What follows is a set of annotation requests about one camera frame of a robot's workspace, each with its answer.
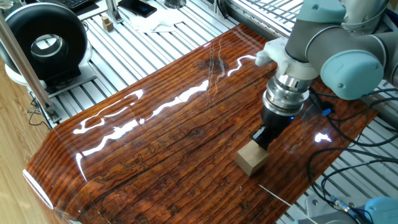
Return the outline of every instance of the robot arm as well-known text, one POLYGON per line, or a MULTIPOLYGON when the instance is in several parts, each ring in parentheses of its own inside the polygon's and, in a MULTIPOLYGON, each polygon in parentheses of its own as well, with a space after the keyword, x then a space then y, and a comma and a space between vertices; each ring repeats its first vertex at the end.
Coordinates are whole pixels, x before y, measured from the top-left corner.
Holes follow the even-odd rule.
POLYGON ((341 27, 345 14, 338 0, 306 0, 290 38, 272 40, 257 54, 259 66, 278 64, 262 97, 262 126, 252 135, 264 149, 300 113, 318 74, 344 100, 373 91, 383 78, 398 85, 398 32, 351 35, 341 27))

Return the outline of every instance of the metal slotted table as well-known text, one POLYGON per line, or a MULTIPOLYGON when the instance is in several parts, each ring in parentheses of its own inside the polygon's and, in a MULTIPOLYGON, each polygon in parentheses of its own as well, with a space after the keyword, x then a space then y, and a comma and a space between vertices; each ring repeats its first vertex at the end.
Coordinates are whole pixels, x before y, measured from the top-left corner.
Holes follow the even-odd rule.
MULTIPOLYGON (((165 9, 159 1, 148 3, 165 9)), ((275 37, 288 37, 303 1, 226 0, 226 3, 233 10, 239 11, 260 27, 267 29, 275 37)), ((115 32, 108 33, 103 30, 101 16, 105 16, 105 12, 85 19, 89 27, 87 35, 93 46, 93 56, 89 61, 91 69, 83 70, 82 73, 94 72, 97 78, 51 98, 58 114, 62 117, 61 122, 149 76, 239 23, 231 17, 224 19, 215 14, 207 1, 188 0, 187 6, 180 10, 184 15, 183 23, 175 25, 175 32, 139 33, 129 22, 129 18, 135 15, 124 9, 120 9, 124 22, 114 23, 115 32)), ((376 90, 385 88, 392 88, 392 86, 382 82, 376 90)), ((398 97, 398 94, 396 92, 380 93, 374 97, 398 97)), ((386 102, 381 107, 390 114, 398 113, 396 102, 386 102)), ((379 118, 376 118, 376 121, 388 126, 379 118)), ((364 129, 360 141, 380 142, 392 135, 394 133, 373 121, 364 129)), ((398 140, 381 147, 355 146, 353 148, 398 158, 398 140)), ((325 171, 324 176, 336 169, 371 159, 344 152, 325 171)), ((337 196, 398 198, 398 165, 395 164, 364 166, 335 175, 330 180, 326 187, 337 196)), ((311 194, 313 194, 312 189, 308 189, 277 223, 289 223, 296 219, 306 218, 303 213, 306 212, 307 197, 311 194)))

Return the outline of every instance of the white paper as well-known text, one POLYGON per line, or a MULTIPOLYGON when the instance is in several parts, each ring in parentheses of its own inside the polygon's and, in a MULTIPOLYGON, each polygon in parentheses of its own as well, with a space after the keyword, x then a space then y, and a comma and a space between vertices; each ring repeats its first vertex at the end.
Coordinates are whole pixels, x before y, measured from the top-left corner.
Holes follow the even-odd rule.
POLYGON ((183 14, 176 9, 158 9, 148 18, 130 17, 133 28, 138 32, 173 32, 174 24, 183 21, 183 14))

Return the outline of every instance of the wooden block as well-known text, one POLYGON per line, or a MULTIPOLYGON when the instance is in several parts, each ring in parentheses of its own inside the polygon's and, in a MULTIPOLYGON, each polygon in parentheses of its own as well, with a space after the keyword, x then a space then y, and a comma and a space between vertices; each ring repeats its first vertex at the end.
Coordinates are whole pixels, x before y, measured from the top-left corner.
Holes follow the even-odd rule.
POLYGON ((111 32, 113 30, 113 23, 110 21, 108 24, 102 24, 104 27, 104 30, 111 32))
POLYGON ((108 24, 110 21, 109 21, 109 18, 107 17, 107 16, 103 16, 103 17, 101 17, 101 19, 102 19, 102 24, 104 25, 104 24, 108 24))
POLYGON ((268 152, 252 140, 238 151, 235 162, 248 176, 251 176, 265 165, 267 158, 268 152))

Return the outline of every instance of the round blower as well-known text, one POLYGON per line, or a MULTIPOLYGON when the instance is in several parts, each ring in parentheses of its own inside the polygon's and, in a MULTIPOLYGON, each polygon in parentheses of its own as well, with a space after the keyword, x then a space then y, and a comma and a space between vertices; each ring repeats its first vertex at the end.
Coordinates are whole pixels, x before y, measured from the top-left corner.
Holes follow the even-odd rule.
MULTIPOLYGON (((6 22, 37 77, 47 86, 64 84, 81 74, 78 65, 85 56, 87 35, 69 8, 55 1, 28 4, 10 13, 6 22)), ((0 56, 19 73, 2 44, 0 56)))

